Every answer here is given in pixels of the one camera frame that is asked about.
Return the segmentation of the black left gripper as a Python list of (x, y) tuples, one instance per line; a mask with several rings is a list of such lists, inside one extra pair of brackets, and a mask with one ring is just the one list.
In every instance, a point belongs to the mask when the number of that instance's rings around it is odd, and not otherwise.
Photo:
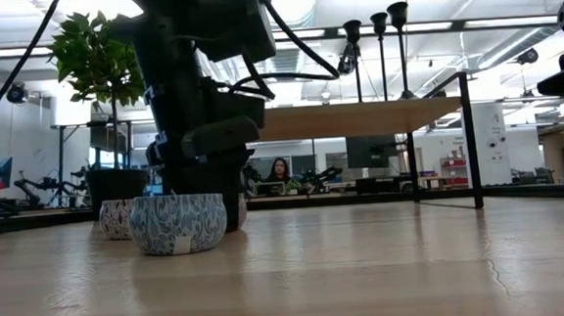
[[(156, 123), (148, 163), (177, 195), (221, 194), (226, 230), (239, 230), (246, 144), (264, 127), (259, 0), (131, 1), (142, 14), (117, 16), (110, 28), (134, 51)], [(242, 58), (254, 87), (213, 80), (202, 56)]]

